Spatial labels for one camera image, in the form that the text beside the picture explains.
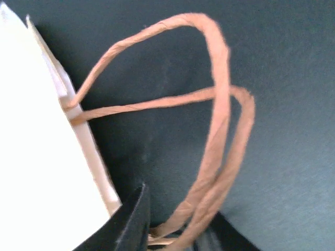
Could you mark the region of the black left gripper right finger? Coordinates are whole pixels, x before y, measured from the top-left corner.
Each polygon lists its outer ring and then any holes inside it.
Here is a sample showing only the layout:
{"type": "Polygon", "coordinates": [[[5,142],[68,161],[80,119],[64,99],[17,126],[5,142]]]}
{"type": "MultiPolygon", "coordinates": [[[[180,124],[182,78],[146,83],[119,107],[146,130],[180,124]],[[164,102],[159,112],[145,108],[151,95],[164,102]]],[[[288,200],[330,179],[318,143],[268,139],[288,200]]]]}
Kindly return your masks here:
{"type": "Polygon", "coordinates": [[[194,251],[260,251],[218,212],[191,246],[194,251]]]}

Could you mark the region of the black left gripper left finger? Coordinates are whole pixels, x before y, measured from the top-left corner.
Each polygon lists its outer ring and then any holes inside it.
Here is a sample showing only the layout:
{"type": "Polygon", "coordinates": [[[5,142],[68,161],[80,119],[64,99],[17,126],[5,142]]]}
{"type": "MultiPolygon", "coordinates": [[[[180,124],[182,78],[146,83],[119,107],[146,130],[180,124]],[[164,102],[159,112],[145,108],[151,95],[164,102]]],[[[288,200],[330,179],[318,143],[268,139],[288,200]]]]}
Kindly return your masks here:
{"type": "Polygon", "coordinates": [[[149,188],[142,184],[116,213],[76,251],[147,250],[150,225],[149,188]]]}

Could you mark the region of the cream paper bag with handles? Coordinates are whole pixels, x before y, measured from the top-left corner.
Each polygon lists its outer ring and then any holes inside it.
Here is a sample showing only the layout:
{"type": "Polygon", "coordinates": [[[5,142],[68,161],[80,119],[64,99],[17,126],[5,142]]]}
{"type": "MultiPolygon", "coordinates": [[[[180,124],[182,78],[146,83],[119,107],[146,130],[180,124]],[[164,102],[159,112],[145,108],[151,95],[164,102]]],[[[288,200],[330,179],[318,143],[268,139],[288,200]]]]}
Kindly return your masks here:
{"type": "Polygon", "coordinates": [[[230,50],[202,13],[164,19],[113,44],[79,90],[27,19],[1,3],[1,250],[184,250],[207,229],[243,161],[255,102],[230,82],[230,50]],[[205,37],[213,86],[188,94],[83,111],[81,101],[107,65],[132,45],[182,26],[205,37]],[[197,178],[161,225],[142,219],[126,231],[119,200],[88,122],[118,113],[211,100],[213,110],[197,178]]]}

